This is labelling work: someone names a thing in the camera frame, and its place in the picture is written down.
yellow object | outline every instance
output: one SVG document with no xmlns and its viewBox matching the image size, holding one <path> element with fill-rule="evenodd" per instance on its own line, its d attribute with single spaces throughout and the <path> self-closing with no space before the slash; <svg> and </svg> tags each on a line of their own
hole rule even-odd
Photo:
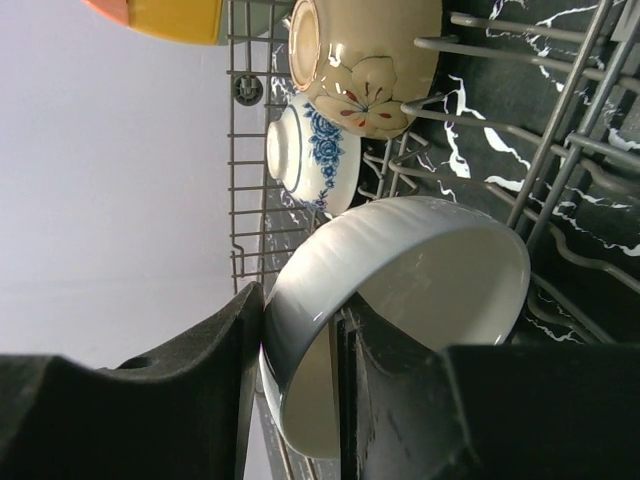
<svg viewBox="0 0 640 480">
<path fill-rule="evenodd" d="M 130 0 L 129 27 L 166 40 L 215 45 L 223 1 Z"/>
</svg>

dishware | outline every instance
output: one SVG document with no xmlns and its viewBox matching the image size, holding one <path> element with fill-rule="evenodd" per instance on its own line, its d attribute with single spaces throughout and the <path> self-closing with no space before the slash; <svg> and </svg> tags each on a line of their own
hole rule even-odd
<svg viewBox="0 0 640 480">
<path fill-rule="evenodd" d="M 227 45 L 227 0 L 84 0 L 94 10 L 125 27 L 154 37 L 197 45 Z M 293 7 L 276 5 L 274 20 L 283 19 Z M 249 29 L 245 5 L 250 5 Z M 270 6 L 236 3 L 234 35 L 258 37 L 269 30 Z"/>
<path fill-rule="evenodd" d="M 328 122 L 305 94 L 267 131 L 267 165 L 302 205 L 330 215 L 349 208 L 358 185 L 360 137 Z"/>
<path fill-rule="evenodd" d="M 529 276 L 527 249 L 515 232 L 440 199 L 378 200 L 320 227 L 282 269 L 265 310 L 260 368 L 287 443 L 310 457 L 339 454 L 328 327 L 356 291 L 377 314 L 439 351 L 503 342 Z"/>
<path fill-rule="evenodd" d="M 350 132 L 394 138 L 415 119 L 400 106 L 429 94 L 438 62 L 438 52 L 413 42 L 441 30 L 441 0 L 298 0 L 289 30 L 293 82 Z"/>
</svg>

white wall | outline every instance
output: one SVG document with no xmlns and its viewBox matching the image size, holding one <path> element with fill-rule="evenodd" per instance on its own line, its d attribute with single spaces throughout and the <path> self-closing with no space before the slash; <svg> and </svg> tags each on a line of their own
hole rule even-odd
<svg viewBox="0 0 640 480">
<path fill-rule="evenodd" d="M 231 298 L 227 56 L 0 2 L 0 352 L 113 367 Z"/>
</svg>

black marble countertop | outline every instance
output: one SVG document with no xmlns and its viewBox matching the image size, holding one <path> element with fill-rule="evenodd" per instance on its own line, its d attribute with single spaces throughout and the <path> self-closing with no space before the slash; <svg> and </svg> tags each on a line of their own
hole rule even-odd
<svg viewBox="0 0 640 480">
<path fill-rule="evenodd" d="M 595 0 L 463 0 L 445 1 L 447 11 L 472 14 L 481 18 L 496 18 L 522 23 L 584 31 L 595 8 Z M 623 2 L 616 2 L 614 10 Z M 461 38 L 461 42 L 494 49 L 548 56 L 571 61 L 577 45 L 548 40 L 534 35 L 516 35 L 490 32 L 484 29 L 448 27 L 449 33 Z M 611 47 L 601 48 L 590 59 L 596 68 L 602 67 L 611 54 Z M 278 71 L 286 71 L 286 47 L 279 47 L 274 56 Z M 640 52 L 634 51 L 625 71 L 636 74 L 640 65 Z M 565 75 L 532 65 L 516 64 L 501 60 L 487 60 L 443 54 L 434 91 L 446 93 L 441 111 L 486 118 L 511 123 L 541 135 L 551 110 L 564 86 Z M 272 91 L 279 100 L 286 100 L 293 93 L 291 83 L 283 78 L 273 79 Z M 581 83 L 575 92 L 569 120 L 562 125 L 559 139 L 575 129 L 584 109 L 589 105 L 594 85 Z M 600 116 L 593 138 L 612 143 L 626 150 L 640 150 L 640 108 L 634 95 L 616 87 Z M 415 131 L 432 143 L 433 147 L 420 158 L 422 168 L 497 184 L 516 195 L 522 187 L 530 167 L 535 146 L 508 133 L 434 121 L 418 121 Z M 384 145 L 368 142 L 374 150 Z M 362 179 L 367 181 L 363 165 Z M 610 165 L 616 171 L 618 166 Z M 633 172 L 625 172 L 627 178 Z M 439 196 L 476 207 L 495 218 L 505 221 L 509 209 L 495 197 L 472 188 L 459 188 L 454 184 L 423 182 L 423 194 Z M 271 190 L 269 207 L 294 206 L 286 193 Z M 530 206 L 539 208 L 540 199 L 531 198 Z M 613 194 L 590 179 L 588 173 L 577 168 L 564 194 L 555 208 L 552 221 L 567 237 L 569 247 L 589 258 L 602 259 L 623 269 L 635 278 L 640 277 L 640 200 L 631 196 Z M 308 212 L 278 212 L 267 219 L 269 229 L 308 226 Z M 304 241 L 305 235 L 267 236 L 271 250 L 295 247 Z M 640 296 L 612 280 L 602 272 L 587 271 L 568 264 L 555 253 L 552 244 L 545 261 L 536 266 L 542 277 L 554 284 L 580 308 L 588 312 L 617 341 L 640 340 Z M 285 255 L 273 256 L 267 270 L 281 268 L 287 261 Z M 275 275 L 265 282 L 267 290 Z M 540 293 L 541 303 L 557 313 L 562 308 L 551 298 Z M 537 343 L 546 341 L 583 343 L 583 339 L 570 328 L 545 323 L 525 313 L 518 321 L 514 341 Z M 273 424 L 265 414 L 265 425 L 271 434 Z M 282 463 L 279 454 L 273 453 L 272 461 Z M 294 456 L 296 478 L 310 478 L 309 464 Z M 339 478 L 335 464 L 313 463 L 317 478 Z"/>
</svg>

beige bowl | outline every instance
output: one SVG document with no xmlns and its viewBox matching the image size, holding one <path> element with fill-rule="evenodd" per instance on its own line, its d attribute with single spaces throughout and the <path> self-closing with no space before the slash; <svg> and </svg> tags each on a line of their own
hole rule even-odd
<svg viewBox="0 0 640 480">
<path fill-rule="evenodd" d="M 415 119 L 404 102 L 429 94 L 441 0 L 298 0 L 289 31 L 295 86 L 332 122 L 361 137 L 390 139 Z"/>
</svg>

